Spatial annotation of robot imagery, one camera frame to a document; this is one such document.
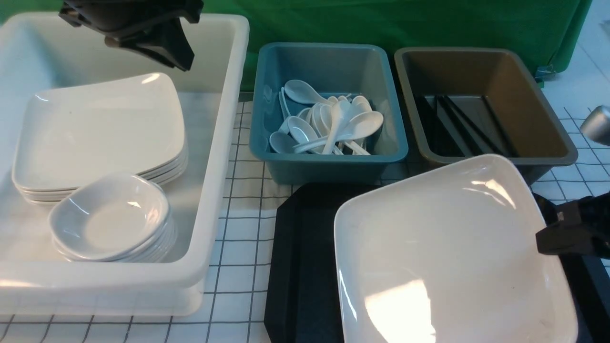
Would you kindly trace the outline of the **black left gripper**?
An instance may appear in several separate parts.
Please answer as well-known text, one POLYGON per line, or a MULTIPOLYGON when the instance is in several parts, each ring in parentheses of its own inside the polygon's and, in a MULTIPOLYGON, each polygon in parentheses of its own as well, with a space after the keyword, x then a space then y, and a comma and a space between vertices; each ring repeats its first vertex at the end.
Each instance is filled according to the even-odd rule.
POLYGON ((181 18, 200 22, 202 0, 64 0, 59 17, 104 35, 106 46, 189 71, 195 54, 181 18))

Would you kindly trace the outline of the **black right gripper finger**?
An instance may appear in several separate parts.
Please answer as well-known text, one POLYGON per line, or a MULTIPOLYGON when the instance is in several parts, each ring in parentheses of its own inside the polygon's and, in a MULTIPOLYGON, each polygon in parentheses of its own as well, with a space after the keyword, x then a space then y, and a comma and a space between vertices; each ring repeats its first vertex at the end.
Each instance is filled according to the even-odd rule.
POLYGON ((553 204, 536 194, 546 223, 536 233, 538 252, 544 255, 610 257, 610 194, 553 204))

